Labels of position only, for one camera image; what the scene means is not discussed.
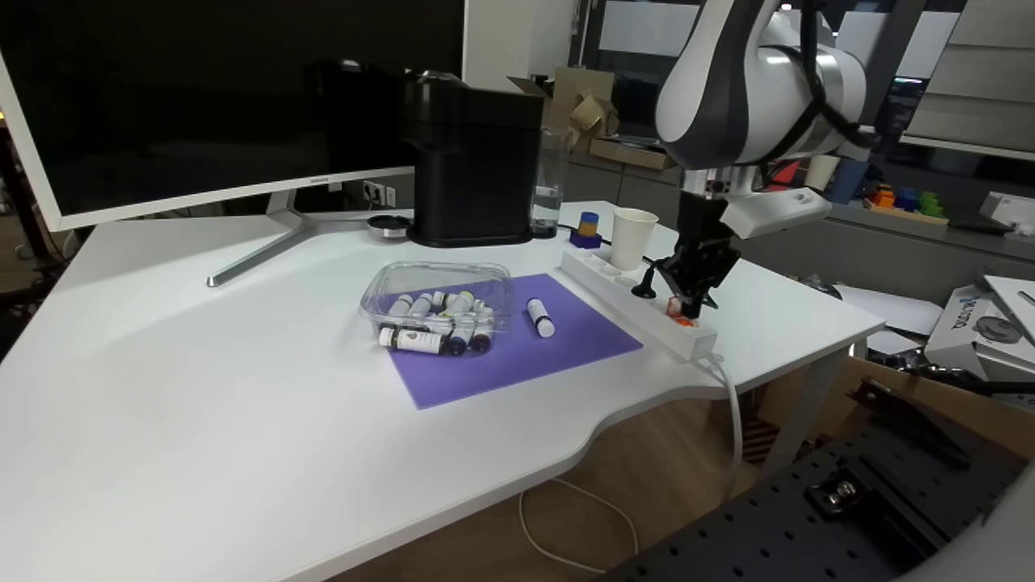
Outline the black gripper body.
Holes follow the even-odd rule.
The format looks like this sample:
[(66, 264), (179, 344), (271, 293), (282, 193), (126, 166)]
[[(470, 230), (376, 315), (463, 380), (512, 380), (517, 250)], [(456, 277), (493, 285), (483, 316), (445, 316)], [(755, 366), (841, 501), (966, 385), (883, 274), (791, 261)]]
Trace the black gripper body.
[(673, 290), (707, 293), (736, 267), (739, 250), (732, 247), (736, 234), (723, 222), (726, 209), (726, 202), (707, 202), (695, 193), (681, 198), (681, 240), (673, 254), (663, 261), (663, 277)]

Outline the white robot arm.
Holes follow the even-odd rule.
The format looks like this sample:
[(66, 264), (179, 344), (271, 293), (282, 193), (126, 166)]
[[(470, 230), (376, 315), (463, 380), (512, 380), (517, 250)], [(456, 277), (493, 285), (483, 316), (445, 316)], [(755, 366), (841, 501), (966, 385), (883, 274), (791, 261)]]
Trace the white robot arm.
[(780, 0), (702, 0), (670, 67), (654, 125), (682, 167), (676, 250), (657, 261), (673, 307), (695, 321), (739, 261), (732, 240), (821, 220), (811, 186), (758, 185), (771, 162), (867, 144), (865, 64), (818, 39), (818, 0), (791, 16)]

